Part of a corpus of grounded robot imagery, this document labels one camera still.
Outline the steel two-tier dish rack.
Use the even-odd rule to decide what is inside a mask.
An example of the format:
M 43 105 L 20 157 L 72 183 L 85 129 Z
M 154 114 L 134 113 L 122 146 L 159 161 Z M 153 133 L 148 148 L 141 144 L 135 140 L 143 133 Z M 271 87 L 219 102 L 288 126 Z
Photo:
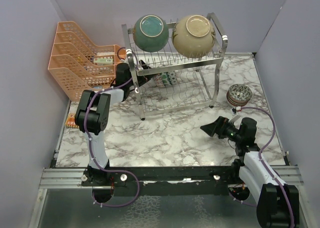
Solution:
M 215 106 L 220 89 L 220 68 L 228 47 L 228 36 L 216 14 L 206 18 L 212 23 L 216 38 L 210 53 L 201 58 L 187 58 L 179 54 L 172 41 L 158 52 L 145 52 L 133 40 L 133 27 L 121 26 L 125 53 L 132 79 L 133 93 L 139 118 L 186 109 Z M 141 69 L 143 60 L 151 69 Z M 154 80 L 139 87 L 139 76 L 175 71 L 178 84 L 157 87 Z

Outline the orange snack packet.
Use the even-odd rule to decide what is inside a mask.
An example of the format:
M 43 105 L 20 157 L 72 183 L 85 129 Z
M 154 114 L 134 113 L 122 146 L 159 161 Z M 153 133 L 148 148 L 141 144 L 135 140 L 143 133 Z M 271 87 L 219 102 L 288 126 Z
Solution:
M 75 123 L 75 113 L 69 113 L 65 121 L 66 128 L 78 128 L 79 126 Z

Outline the pink patterned small bowl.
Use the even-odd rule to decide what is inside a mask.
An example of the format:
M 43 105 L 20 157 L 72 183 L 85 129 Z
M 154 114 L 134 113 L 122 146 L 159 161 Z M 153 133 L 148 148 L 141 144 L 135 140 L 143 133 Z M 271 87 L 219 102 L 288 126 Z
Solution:
M 233 84 L 228 89 L 229 96 L 237 101 L 249 101 L 252 98 L 251 89 L 244 84 Z

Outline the aluminium frame rail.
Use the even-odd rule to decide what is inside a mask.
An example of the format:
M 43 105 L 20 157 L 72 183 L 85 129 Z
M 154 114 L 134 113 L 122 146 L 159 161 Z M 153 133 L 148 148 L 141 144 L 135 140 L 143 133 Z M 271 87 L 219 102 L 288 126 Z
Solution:
M 78 189 L 85 168 L 45 168 L 42 171 L 40 189 Z

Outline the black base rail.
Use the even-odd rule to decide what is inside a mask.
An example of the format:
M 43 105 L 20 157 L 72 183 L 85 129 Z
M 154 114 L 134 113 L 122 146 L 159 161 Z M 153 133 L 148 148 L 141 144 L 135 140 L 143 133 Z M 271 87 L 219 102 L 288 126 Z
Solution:
M 82 187 L 119 197 L 227 196 L 230 188 L 245 187 L 232 165 L 109 167 L 107 172 L 87 167 L 81 179 Z

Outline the green white box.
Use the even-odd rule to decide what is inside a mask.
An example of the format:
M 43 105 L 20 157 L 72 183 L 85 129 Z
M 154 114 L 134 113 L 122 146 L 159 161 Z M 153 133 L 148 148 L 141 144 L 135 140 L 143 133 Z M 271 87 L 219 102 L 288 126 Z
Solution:
M 114 59 L 113 58 L 94 58 L 93 63 L 97 66 L 107 66 L 107 65 L 113 65 Z

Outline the large cream ceramic bowl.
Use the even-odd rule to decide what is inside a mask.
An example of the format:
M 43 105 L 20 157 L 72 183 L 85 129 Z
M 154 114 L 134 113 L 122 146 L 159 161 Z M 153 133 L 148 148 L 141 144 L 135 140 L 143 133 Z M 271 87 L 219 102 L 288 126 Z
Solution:
M 203 15 L 188 15 L 172 29 L 171 41 L 175 50 L 188 59 L 198 59 L 209 54 L 214 47 L 216 32 Z

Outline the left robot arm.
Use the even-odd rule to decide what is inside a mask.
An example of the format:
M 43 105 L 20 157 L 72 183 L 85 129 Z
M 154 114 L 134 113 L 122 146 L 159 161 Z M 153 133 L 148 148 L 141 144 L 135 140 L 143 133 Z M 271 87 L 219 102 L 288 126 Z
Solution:
M 134 85 L 128 63 L 116 66 L 115 81 L 107 89 L 100 91 L 84 90 L 75 113 L 75 124 L 86 139 L 89 162 L 83 174 L 87 182 L 101 186 L 110 182 L 109 158 L 105 151 L 104 130 L 107 127 L 110 107 L 125 101 Z

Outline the large teal ceramic bowl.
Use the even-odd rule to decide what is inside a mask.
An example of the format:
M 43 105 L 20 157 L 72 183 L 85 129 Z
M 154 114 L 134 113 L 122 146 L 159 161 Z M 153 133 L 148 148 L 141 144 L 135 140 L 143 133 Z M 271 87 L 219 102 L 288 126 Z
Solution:
M 148 14 L 136 21 L 132 36 L 138 48 L 148 53 L 154 53 L 162 50 L 168 43 L 169 27 L 161 17 Z

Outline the dark red patterned bowl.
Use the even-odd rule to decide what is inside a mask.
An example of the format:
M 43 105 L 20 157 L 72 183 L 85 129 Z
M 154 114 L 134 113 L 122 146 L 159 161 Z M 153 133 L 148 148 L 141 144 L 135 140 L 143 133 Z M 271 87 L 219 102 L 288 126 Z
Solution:
M 154 79 L 154 82 L 155 82 L 157 87 L 160 87 L 160 88 L 164 87 L 164 83 L 162 81 L 162 77 L 161 77 L 161 75 L 159 73 L 155 74 L 153 79 Z

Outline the blue dotted small bowl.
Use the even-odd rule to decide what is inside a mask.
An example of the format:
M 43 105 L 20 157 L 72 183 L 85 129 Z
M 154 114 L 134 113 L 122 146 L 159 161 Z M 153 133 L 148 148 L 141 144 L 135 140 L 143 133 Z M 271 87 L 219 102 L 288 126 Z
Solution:
M 171 85 L 174 86 L 174 85 L 178 84 L 177 75 L 176 75 L 175 71 L 168 71 L 167 72 L 167 77 L 168 77 L 169 83 Z

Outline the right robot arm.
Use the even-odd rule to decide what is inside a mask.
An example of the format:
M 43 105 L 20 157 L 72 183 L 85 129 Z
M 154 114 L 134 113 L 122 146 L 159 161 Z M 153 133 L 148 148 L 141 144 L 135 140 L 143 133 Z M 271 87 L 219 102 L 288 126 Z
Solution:
M 244 182 L 256 202 L 256 216 L 262 228 L 298 228 L 300 226 L 299 191 L 287 184 L 271 168 L 256 144 L 257 122 L 249 117 L 241 120 L 239 128 L 226 117 L 202 125 L 210 137 L 229 139 L 235 143 L 237 159 L 232 163 L 229 177 Z

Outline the green patterned small bowl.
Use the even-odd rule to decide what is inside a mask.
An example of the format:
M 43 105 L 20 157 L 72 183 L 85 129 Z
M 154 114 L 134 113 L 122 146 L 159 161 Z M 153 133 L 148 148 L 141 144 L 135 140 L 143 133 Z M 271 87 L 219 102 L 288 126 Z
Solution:
M 166 72 L 162 72 L 162 73 L 160 74 L 160 76 L 161 76 L 162 83 L 163 83 L 163 85 L 164 85 L 165 87 L 171 85 L 171 83 L 170 83 L 170 81 L 169 81 L 169 78 L 168 78 L 168 75 L 167 75 Z

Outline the orange plastic file organizer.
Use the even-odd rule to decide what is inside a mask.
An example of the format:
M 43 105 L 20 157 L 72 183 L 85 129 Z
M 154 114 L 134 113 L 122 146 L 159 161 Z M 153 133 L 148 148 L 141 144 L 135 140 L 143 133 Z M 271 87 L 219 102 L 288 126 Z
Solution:
M 112 65 L 95 65 L 95 58 L 113 58 Z M 74 21 L 57 24 L 48 71 L 68 96 L 77 102 L 84 90 L 109 88 L 116 66 L 126 59 L 117 44 L 96 45 Z

